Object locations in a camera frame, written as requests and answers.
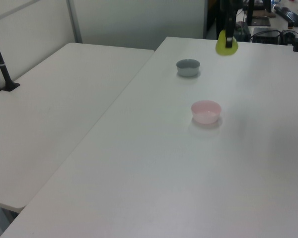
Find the gray bowl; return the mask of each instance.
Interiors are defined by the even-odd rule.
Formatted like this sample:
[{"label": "gray bowl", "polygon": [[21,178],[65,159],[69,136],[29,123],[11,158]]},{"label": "gray bowl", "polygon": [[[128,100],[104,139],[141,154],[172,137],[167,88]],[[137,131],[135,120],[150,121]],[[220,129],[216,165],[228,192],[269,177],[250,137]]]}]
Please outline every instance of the gray bowl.
[{"label": "gray bowl", "polygon": [[178,61],[178,74],[183,77],[192,77],[198,74],[200,62],[195,59],[183,59]]}]

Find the keyboard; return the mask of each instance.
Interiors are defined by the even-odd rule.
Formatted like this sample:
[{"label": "keyboard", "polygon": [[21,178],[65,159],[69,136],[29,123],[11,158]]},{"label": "keyboard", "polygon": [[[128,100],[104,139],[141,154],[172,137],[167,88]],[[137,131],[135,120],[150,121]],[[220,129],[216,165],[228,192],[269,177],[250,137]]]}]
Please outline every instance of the keyboard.
[{"label": "keyboard", "polygon": [[298,26],[298,15],[290,11],[288,7],[274,6],[274,9],[287,22],[293,22],[294,26]]}]

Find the white table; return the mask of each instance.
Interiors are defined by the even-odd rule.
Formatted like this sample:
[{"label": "white table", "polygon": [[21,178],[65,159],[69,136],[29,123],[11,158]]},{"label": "white table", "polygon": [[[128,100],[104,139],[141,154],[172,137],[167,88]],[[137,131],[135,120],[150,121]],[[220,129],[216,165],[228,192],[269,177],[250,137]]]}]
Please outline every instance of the white table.
[{"label": "white table", "polygon": [[153,51],[68,44],[0,92],[0,206],[20,212]]},{"label": "white table", "polygon": [[2,238],[298,238],[298,53],[215,43],[167,38]]},{"label": "white table", "polygon": [[[282,0],[277,5],[281,6],[281,7],[288,7],[292,12],[294,12],[295,14],[298,15],[298,0],[295,0],[295,1]],[[243,13],[239,14],[236,17],[236,21],[237,22],[243,21]],[[275,28],[279,31],[292,30],[292,31],[296,31],[298,33],[298,27],[294,27],[293,29],[288,29],[288,22],[285,19],[283,19],[281,16],[279,16],[278,14],[276,14],[276,17],[269,18],[269,21],[270,21],[271,26],[249,26],[249,31],[250,31],[251,35],[253,35],[255,27]]]}]

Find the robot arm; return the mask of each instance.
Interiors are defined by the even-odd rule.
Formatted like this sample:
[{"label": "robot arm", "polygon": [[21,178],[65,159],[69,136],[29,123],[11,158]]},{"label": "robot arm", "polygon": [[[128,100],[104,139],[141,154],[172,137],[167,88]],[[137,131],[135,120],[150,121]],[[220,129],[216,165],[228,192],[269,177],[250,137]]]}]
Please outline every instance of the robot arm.
[{"label": "robot arm", "polygon": [[232,48],[233,35],[236,24],[236,14],[243,7],[243,0],[220,0],[221,11],[226,13],[225,19],[225,37],[226,48]]}]

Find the white wall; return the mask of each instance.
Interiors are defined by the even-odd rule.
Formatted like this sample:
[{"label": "white wall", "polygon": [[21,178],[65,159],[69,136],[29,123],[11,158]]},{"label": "white wall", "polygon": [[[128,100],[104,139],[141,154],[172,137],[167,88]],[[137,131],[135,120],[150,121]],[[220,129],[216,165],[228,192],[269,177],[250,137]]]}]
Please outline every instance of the white wall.
[{"label": "white wall", "polygon": [[83,43],[156,50],[167,36],[203,38],[207,0],[71,0]]},{"label": "white wall", "polygon": [[66,0],[40,0],[0,19],[0,50],[12,80],[74,41]]}]

